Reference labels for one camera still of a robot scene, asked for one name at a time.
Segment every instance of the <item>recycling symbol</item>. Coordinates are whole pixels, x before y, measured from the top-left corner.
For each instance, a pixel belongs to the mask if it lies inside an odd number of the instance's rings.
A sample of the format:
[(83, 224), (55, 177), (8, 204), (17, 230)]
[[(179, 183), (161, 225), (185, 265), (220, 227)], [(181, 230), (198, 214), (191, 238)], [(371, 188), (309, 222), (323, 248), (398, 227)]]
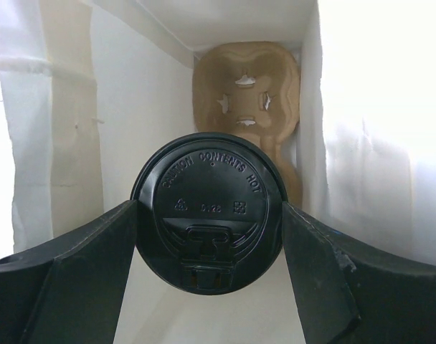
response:
[(186, 205), (184, 199), (179, 199), (178, 202), (176, 202), (175, 210), (179, 210), (179, 211), (188, 210), (188, 206)]

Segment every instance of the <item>black plastic lid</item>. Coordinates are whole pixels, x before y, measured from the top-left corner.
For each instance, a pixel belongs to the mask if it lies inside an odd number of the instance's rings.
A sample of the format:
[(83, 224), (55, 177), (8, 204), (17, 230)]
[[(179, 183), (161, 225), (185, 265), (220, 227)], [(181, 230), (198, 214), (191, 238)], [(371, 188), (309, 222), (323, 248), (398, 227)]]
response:
[(184, 136), (154, 154), (133, 187), (137, 248), (181, 290), (233, 292), (278, 256), (286, 198), (277, 169), (255, 145), (222, 133)]

